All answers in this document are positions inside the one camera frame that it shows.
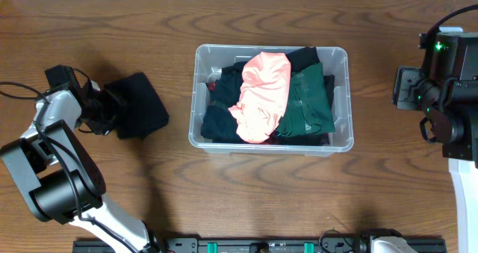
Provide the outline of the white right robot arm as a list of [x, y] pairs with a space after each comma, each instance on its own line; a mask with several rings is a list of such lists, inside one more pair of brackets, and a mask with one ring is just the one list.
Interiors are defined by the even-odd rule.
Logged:
[[477, 33], [439, 27], [420, 35], [421, 67], [401, 66], [392, 94], [399, 110], [424, 114], [422, 138], [441, 145], [456, 198], [458, 249], [477, 251]]

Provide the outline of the pink garment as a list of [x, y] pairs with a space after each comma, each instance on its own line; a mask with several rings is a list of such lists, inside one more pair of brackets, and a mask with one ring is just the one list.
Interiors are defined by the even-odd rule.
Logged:
[[247, 143], [262, 143], [285, 115], [291, 83], [291, 62], [283, 53], [261, 52], [243, 67], [238, 102], [229, 108]]

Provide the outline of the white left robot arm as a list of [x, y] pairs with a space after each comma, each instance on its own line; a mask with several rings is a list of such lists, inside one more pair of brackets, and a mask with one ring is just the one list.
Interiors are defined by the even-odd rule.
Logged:
[[164, 106], [142, 73], [99, 89], [89, 80], [50, 78], [35, 98], [28, 130], [1, 148], [1, 159], [29, 210], [40, 221], [83, 228], [115, 252], [165, 252], [146, 223], [127, 214], [106, 193], [98, 166], [74, 130], [145, 137], [165, 125]]

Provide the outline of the dark green garment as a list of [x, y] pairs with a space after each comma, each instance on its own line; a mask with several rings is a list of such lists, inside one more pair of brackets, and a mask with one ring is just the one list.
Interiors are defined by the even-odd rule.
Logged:
[[292, 73], [287, 109], [276, 130], [283, 137], [335, 131], [322, 63]]

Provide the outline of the dark navy garment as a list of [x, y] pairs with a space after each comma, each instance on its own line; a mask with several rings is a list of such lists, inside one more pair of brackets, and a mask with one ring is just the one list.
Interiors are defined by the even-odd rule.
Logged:
[[213, 143], [245, 143], [237, 134], [237, 120], [229, 111], [239, 101], [245, 65], [243, 61], [224, 67], [220, 78], [208, 83], [211, 101], [205, 111], [201, 135]]

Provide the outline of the black garment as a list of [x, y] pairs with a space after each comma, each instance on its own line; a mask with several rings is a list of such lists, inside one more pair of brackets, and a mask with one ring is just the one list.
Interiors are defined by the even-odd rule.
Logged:
[[[315, 47], [305, 47], [286, 54], [291, 62], [291, 76], [293, 72], [300, 72], [310, 65], [321, 63]], [[332, 111], [334, 100], [335, 76], [324, 75], [327, 97]], [[293, 145], [293, 146], [328, 146], [329, 134], [308, 134], [298, 137], [283, 137], [275, 130], [271, 136], [263, 142], [265, 145]]]

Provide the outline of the red plaid flannel shirt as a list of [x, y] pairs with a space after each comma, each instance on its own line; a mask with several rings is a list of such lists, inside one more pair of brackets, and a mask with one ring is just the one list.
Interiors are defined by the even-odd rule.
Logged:
[[244, 83], [240, 76], [211, 86], [201, 135], [215, 143], [321, 146], [335, 130], [332, 76], [311, 87], [288, 79]]

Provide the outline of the black cloth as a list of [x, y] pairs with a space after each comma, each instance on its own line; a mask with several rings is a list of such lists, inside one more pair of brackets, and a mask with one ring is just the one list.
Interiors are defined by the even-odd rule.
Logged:
[[143, 72], [106, 84], [105, 89], [125, 101], [115, 125], [119, 139], [144, 139], [168, 124], [170, 115]]

